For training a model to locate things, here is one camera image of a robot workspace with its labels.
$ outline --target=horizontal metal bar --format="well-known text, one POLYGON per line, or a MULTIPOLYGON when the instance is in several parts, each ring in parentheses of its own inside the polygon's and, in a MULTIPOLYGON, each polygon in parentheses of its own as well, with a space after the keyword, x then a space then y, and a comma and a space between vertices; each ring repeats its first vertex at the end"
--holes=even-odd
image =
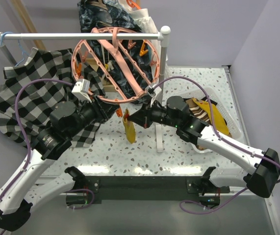
MULTIPOLYGON (((118 33, 118 39, 128 40, 162 40, 160 33, 118 33)), ((12 33, 4 36, 6 40, 110 40, 112 33, 12 33)))

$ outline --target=basket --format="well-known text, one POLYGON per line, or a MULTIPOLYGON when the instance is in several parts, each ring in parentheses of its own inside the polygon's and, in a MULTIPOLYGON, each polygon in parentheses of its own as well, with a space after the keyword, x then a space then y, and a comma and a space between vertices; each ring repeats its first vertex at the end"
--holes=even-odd
MULTIPOLYGON (((207 94, 209 95, 209 98, 211 100, 214 100, 217 102, 216 107, 217 107, 218 111, 221 113, 221 115, 223 116, 223 118, 226 120, 227 127, 232 135, 232 138, 237 141, 240 141, 243 138, 243 133, 239 129, 238 125, 236 124, 236 122, 234 121, 234 119, 232 118, 232 116, 230 115, 228 110, 224 107, 223 103, 219 99, 219 96, 217 95, 215 90, 211 87, 204 87, 204 90, 207 92, 207 94)), ((199 88, 196 88, 194 90, 185 91, 185 92, 179 93, 177 95, 181 96, 182 98, 194 97, 197 99, 202 99, 205 97, 204 93, 199 88)), ((210 150, 210 149, 199 150, 194 144, 192 144, 192 147, 198 153, 212 152, 212 150, 210 150)))

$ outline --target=checkered cloth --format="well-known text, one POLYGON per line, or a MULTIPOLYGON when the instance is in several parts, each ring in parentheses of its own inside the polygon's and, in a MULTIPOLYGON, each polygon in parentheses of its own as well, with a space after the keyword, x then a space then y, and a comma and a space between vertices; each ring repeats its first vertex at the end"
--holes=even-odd
MULTIPOLYGON (((24 65, 4 68, 5 83, 0 86, 2 133, 26 146, 14 111, 16 95, 22 86, 36 79, 51 78, 75 83, 71 71, 72 53, 71 49, 43 51, 33 48, 24 65)), ((94 94, 105 95, 99 76, 89 65, 82 69, 81 75, 91 81, 90 89, 94 94)), ((50 113, 61 101, 72 101, 81 105, 71 93, 71 88, 61 83, 40 82, 25 89, 20 97, 19 115, 29 140, 45 128, 50 113)), ((92 123, 73 138, 72 145, 88 147, 94 141, 99 127, 99 123, 92 123)))

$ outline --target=gray floor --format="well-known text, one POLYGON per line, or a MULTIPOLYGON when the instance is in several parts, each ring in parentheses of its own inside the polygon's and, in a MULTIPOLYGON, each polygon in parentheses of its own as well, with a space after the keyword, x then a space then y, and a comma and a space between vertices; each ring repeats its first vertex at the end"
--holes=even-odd
MULTIPOLYGON (((202 208, 186 205, 191 210, 202 208)), ((59 196, 36 211, 13 235, 273 235, 265 201, 242 195, 210 215, 183 212, 178 202, 103 201, 66 209, 59 196)))

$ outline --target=white speckled table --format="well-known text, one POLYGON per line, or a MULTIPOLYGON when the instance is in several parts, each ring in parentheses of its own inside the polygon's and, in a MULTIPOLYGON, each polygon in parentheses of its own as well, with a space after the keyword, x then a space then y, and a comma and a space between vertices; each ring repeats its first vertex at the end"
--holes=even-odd
MULTIPOLYGON (((173 75, 187 76, 202 86, 213 87, 231 116, 239 121, 224 69, 170 68, 173 75)), ((164 100, 195 85, 182 79, 174 79, 164 85, 164 100)), ((131 104, 131 113, 141 106, 131 104)), ((86 175, 136 176, 136 175, 202 175, 209 166, 237 167, 230 160, 216 154, 196 153, 191 144, 177 135, 175 128, 163 126, 164 152, 156 151, 155 128, 143 129, 135 125, 136 143, 126 140, 122 119, 114 115, 103 124, 94 143, 89 148, 70 148, 43 176, 58 176, 69 166, 78 167, 86 175)))

